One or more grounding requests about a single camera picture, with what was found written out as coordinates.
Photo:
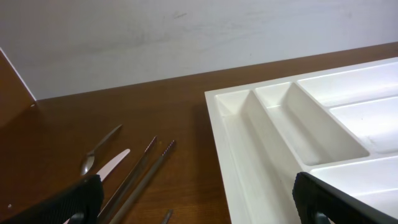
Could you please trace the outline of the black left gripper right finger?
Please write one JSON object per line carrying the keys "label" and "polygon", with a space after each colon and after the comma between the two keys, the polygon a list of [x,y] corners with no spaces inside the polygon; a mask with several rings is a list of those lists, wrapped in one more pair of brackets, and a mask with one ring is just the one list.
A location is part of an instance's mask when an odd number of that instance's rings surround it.
{"label": "black left gripper right finger", "polygon": [[308,172],[296,175],[292,196],[302,224],[397,224],[397,219],[342,192]]}

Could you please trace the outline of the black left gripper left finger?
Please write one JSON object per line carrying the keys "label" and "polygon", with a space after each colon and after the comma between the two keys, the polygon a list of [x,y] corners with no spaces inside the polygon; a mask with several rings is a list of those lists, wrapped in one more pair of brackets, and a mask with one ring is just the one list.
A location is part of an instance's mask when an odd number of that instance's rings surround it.
{"label": "black left gripper left finger", "polygon": [[101,177],[88,175],[3,223],[65,223],[77,213],[83,214],[82,223],[96,223],[103,200]]}

